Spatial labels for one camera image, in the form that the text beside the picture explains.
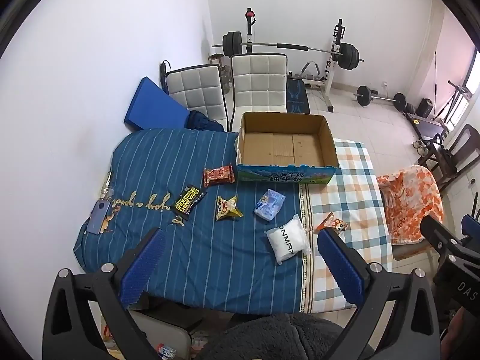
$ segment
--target blue striped bedsheet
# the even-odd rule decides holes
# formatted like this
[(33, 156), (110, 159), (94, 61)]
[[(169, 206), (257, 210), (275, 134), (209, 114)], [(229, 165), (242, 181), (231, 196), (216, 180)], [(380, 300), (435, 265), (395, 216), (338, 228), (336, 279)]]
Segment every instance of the blue striped bedsheet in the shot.
[[(263, 233), (300, 212), (297, 184), (240, 181), (209, 187), (184, 226), (172, 223), (170, 206), (187, 184), (202, 185), (204, 167), (232, 163), (235, 168), (236, 138), (236, 133), (187, 129), (143, 130), (127, 136), (111, 164), (112, 202), (119, 211), (114, 209), (100, 235), (85, 232), (88, 220), (83, 224), (74, 247), (83, 269), (93, 272), (118, 261), (149, 229), (160, 227), (167, 247), (147, 283), (151, 295), (245, 314), (299, 311), (302, 256), (277, 265)], [(286, 196), (270, 223), (253, 213), (268, 188)], [(229, 199), (235, 194), (243, 218), (215, 221), (217, 196)]]

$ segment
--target sneaker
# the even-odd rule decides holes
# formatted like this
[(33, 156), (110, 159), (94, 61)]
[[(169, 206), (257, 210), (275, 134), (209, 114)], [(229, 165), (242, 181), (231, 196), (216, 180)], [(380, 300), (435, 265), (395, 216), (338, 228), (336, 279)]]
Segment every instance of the sneaker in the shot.
[(428, 149), (425, 145), (423, 145), (417, 149), (417, 153), (420, 154), (422, 157), (425, 157), (428, 154)]
[(423, 143), (423, 141), (421, 139), (416, 140), (415, 142), (412, 143), (412, 145), (415, 149), (418, 149), (419, 147), (425, 146), (425, 144)]

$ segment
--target padded chair back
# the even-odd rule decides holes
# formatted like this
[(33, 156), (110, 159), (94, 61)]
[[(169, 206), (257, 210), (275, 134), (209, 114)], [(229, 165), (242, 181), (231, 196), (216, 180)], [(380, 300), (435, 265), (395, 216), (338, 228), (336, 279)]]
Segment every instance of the padded chair back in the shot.
[(233, 115), (231, 131), (238, 131), (244, 112), (287, 111), (287, 56), (252, 52), (231, 57)]
[(166, 74), (170, 97), (189, 111), (200, 111), (228, 131), (227, 106), (220, 81), (220, 66), (201, 64), (173, 70)]
[[(462, 163), (466, 159), (470, 157), (471, 154), (476, 152), (477, 150), (480, 150), (480, 134), (479, 132), (473, 128), (471, 125), (466, 124), (460, 134), (458, 135), (457, 139), (453, 143), (453, 145), (450, 147), (449, 152), (452, 153), (455, 151), (456, 145), (460, 142), (460, 139), (463, 137), (464, 134), (468, 134), (469, 138), (467, 141), (461, 146), (455, 154), (453, 154), (453, 165), (457, 166), (458, 164)], [(466, 167), (469, 167), (469, 169), (472, 167), (472, 163), (474, 161), (478, 161), (479, 157), (476, 157), (471, 163), (469, 163)]]

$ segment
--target window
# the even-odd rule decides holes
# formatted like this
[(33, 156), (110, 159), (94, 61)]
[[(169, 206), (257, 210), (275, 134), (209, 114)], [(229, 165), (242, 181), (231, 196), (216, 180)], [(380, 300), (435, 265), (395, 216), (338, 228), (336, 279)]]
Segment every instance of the window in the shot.
[(470, 75), (467, 75), (465, 86), (467, 89), (475, 93), (480, 84), (480, 53), (477, 51), (474, 55), (473, 66), (470, 71)]
[[(463, 81), (463, 87), (468, 89), (471, 94), (474, 94), (480, 85), (480, 53), (477, 51), (472, 58), (470, 68)], [(459, 92), (455, 93), (452, 104), (445, 107), (445, 112), (442, 112), (440, 117), (445, 121), (445, 125), (449, 131), (460, 121), (462, 115), (469, 106), (470, 93), (462, 95)]]

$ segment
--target blue plastic package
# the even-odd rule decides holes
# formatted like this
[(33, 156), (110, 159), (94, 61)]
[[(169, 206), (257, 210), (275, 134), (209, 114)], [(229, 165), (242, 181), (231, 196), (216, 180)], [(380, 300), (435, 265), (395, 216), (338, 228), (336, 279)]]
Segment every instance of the blue plastic package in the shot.
[(285, 196), (274, 190), (268, 189), (255, 205), (255, 212), (260, 218), (271, 221), (282, 208)]

